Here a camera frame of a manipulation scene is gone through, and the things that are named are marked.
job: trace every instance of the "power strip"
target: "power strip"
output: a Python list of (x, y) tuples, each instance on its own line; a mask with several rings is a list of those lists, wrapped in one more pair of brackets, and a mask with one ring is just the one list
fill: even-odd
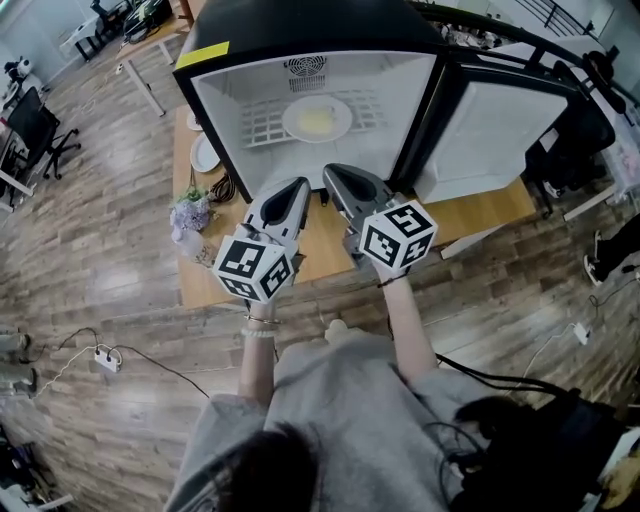
[(102, 366), (104, 366), (108, 370), (111, 370), (114, 373), (120, 371), (120, 366), (122, 365), (122, 361), (120, 361), (120, 358), (114, 352), (111, 352), (107, 356), (106, 350), (101, 350), (97, 348), (96, 351), (93, 353), (93, 358)]

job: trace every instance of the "gray shirt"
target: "gray shirt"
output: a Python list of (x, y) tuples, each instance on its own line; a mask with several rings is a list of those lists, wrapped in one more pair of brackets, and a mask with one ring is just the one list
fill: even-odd
[[(440, 446), (457, 448), (464, 436), (433, 423), (452, 423), (457, 409), (486, 395), (486, 387), (452, 370), (405, 383), (385, 337), (293, 345), (276, 365), (268, 410), (232, 395), (205, 406), (165, 510), (211, 511), (212, 464), (255, 432), (287, 422), (313, 425), (321, 440), (322, 496), (314, 511), (322, 503), (323, 510), (349, 512), (444, 512)], [(448, 470), (446, 476), (453, 497), (460, 482)]]

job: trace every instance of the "white cable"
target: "white cable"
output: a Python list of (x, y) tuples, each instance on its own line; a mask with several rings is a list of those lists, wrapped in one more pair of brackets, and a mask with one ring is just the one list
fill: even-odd
[[(71, 366), (71, 363), (73, 363), (74, 360), (76, 360), (78, 357), (80, 357), (82, 354), (84, 354), (87, 350), (95, 350), (95, 349), (97, 349), (99, 347), (105, 347), (107, 350), (112, 350), (110, 346), (105, 345), (104, 343), (98, 343), (97, 345), (94, 345), (92, 347), (84, 347), (80, 352), (78, 352), (75, 356), (73, 356), (71, 359), (69, 359), (69, 362), (63, 366), (62, 370), (60, 370), (60, 373), (58, 373), (58, 375), (56, 375), (53, 379), (51, 379), (49, 382), (47, 382), (44, 386), (42, 386), (40, 391), (38, 391), (36, 393), (36, 395), (33, 397), (33, 399), (35, 400), (36, 398), (38, 398), (42, 393), (44, 393), (45, 389), (47, 389), (51, 384), (53, 384), (60, 377), (62, 377), (62, 374), (66, 371), (67, 368), (69, 368), (69, 366)], [(120, 364), (122, 364), (122, 354), (120, 353), (120, 351), (117, 350), (117, 349), (114, 349), (113, 352), (117, 352), (118, 353), (118, 356), (120, 357)]]
[(549, 346), (549, 343), (551, 343), (551, 340), (554, 338), (561, 338), (562, 336), (564, 336), (567, 332), (567, 329), (569, 327), (575, 327), (576, 324), (569, 324), (567, 325), (564, 330), (560, 333), (560, 334), (554, 334), (553, 336), (551, 336), (547, 341), (545, 341), (544, 345), (542, 345), (538, 351), (533, 354), (533, 357), (531, 358), (531, 361), (529, 361), (529, 365), (527, 366), (527, 369), (524, 371), (524, 373), (522, 374), (522, 378), (524, 379), (527, 374), (529, 373), (529, 370), (531, 370), (531, 367), (533, 366), (533, 363), (535, 362), (536, 358), (542, 353), (542, 351), (547, 348)]

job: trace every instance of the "white power strip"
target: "white power strip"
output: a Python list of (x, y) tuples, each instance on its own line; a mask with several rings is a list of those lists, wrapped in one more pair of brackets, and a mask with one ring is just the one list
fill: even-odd
[(582, 345), (586, 345), (587, 343), (589, 343), (591, 331), (587, 331), (580, 322), (578, 322), (573, 327), (573, 333), (576, 335), (576, 338), (578, 338), (578, 341), (580, 341)]
[(117, 353), (113, 351), (107, 356), (106, 350), (101, 350), (97, 348), (96, 351), (93, 353), (93, 358), (102, 366), (111, 370), (114, 373), (120, 371), (120, 365), (122, 365), (122, 361), (120, 361), (120, 358), (118, 357)]

